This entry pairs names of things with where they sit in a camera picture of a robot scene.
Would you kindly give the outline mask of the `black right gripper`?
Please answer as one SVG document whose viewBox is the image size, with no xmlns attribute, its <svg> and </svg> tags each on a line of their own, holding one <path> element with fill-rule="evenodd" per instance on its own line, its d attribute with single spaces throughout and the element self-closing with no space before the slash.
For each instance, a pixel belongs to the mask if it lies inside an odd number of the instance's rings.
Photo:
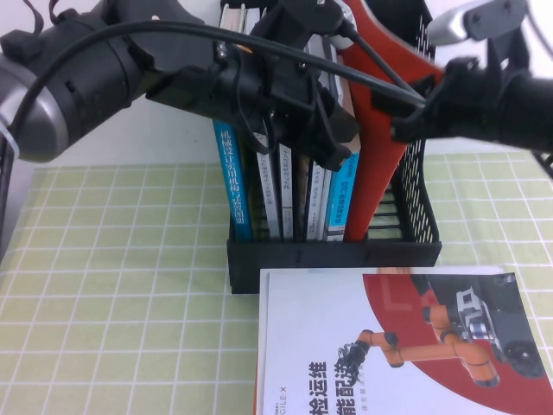
<svg viewBox="0 0 553 415">
<path fill-rule="evenodd" d="M 497 131 L 492 123 L 501 92 L 502 67 L 496 60 L 482 68 L 476 58 L 455 58 L 433 91 L 429 116 L 415 114 L 424 108 L 425 97 L 419 105 L 374 93 L 373 109 L 393 117 L 391 138 L 398 143 L 445 137 L 491 139 Z"/>
</svg>

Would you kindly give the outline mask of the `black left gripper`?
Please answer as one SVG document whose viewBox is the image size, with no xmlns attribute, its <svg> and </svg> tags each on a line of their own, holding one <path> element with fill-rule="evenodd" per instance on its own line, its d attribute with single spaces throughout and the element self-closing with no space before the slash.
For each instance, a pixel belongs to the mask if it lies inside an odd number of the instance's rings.
<svg viewBox="0 0 553 415">
<path fill-rule="evenodd" d="M 359 133 L 354 110 L 322 86 L 318 68 L 219 41 L 214 72 L 217 143 L 297 144 L 332 171 L 351 156 L 346 145 Z"/>
</svg>

